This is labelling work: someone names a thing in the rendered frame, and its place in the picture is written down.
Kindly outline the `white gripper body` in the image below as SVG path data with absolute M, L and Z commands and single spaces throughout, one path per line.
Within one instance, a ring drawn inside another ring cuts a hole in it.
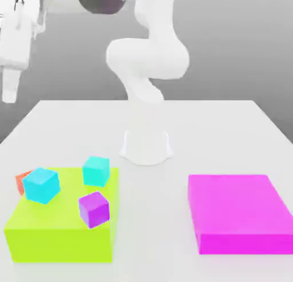
M 16 29 L 3 25 L 0 33 L 0 66 L 25 70 L 29 65 L 31 28 L 23 25 Z

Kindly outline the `small orange-red cube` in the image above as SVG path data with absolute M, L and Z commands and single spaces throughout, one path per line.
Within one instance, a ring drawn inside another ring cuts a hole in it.
M 26 176 L 28 176 L 31 172 L 32 172 L 32 170 L 15 176 L 18 192 L 20 193 L 21 196 L 23 196 L 23 194 L 24 194 L 23 179 Z

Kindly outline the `small cyan cube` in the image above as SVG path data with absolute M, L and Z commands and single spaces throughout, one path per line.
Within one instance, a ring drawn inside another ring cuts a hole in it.
M 28 200 L 40 204 L 48 204 L 61 191 L 58 173 L 46 168 L 36 168 L 24 177 L 23 188 Z

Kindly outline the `small turquoise cube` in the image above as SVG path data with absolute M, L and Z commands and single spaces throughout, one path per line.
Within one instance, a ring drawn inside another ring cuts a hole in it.
M 85 185 L 104 187 L 110 177 L 110 161 L 108 158 L 91 156 L 82 166 Z

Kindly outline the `small purple cube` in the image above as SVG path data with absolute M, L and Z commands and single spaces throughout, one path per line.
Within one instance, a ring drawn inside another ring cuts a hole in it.
M 88 228 L 95 228 L 110 220 L 109 201 L 99 191 L 78 199 L 80 217 Z

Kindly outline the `large lime green box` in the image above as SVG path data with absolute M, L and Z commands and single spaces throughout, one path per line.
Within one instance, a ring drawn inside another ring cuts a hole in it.
M 110 263 L 113 260 L 120 202 L 119 169 L 107 184 L 84 185 L 81 168 L 54 168 L 61 191 L 48 204 L 22 196 L 4 234 L 16 263 Z M 80 217 L 78 199 L 100 191 L 109 201 L 109 221 L 90 229 Z

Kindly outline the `large magenta box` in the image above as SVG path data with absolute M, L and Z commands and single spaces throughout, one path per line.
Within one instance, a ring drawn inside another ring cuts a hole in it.
M 293 215 L 266 175 L 191 174 L 199 254 L 293 255 Z

